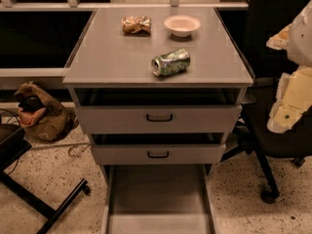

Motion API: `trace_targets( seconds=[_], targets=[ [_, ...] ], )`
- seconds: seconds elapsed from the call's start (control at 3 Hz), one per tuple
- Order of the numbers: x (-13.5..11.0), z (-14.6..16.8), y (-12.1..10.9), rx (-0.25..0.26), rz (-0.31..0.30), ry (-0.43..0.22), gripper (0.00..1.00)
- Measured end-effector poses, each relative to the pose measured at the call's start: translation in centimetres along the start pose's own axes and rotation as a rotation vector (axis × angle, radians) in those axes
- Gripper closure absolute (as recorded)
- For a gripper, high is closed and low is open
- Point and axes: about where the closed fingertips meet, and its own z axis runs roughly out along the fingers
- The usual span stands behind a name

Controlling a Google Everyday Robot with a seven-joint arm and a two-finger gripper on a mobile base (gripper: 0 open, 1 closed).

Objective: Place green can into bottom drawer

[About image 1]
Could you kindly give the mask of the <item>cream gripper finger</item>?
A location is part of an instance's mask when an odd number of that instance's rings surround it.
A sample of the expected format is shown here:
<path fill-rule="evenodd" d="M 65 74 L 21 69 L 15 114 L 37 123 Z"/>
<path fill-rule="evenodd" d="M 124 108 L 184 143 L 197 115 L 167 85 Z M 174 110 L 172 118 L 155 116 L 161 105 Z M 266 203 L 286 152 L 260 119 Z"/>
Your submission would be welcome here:
<path fill-rule="evenodd" d="M 279 33 L 270 37 L 266 42 L 266 46 L 274 50 L 286 50 L 289 47 L 291 26 L 291 24 L 287 25 Z"/>
<path fill-rule="evenodd" d="M 269 113 L 267 129 L 275 134 L 290 130 L 312 106 L 312 68 L 300 66 L 279 79 L 276 101 Z"/>

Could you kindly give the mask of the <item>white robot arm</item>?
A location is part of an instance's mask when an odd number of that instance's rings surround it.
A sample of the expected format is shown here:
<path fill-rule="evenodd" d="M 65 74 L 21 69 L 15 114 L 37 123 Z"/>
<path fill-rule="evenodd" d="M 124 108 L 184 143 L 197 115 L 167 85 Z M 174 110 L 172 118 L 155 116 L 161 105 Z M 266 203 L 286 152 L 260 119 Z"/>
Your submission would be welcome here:
<path fill-rule="evenodd" d="M 312 106 L 312 1 L 292 23 L 270 37 L 266 46 L 286 50 L 288 59 L 298 65 L 292 74 L 282 74 L 276 101 L 269 113 L 267 129 L 282 134 Z"/>

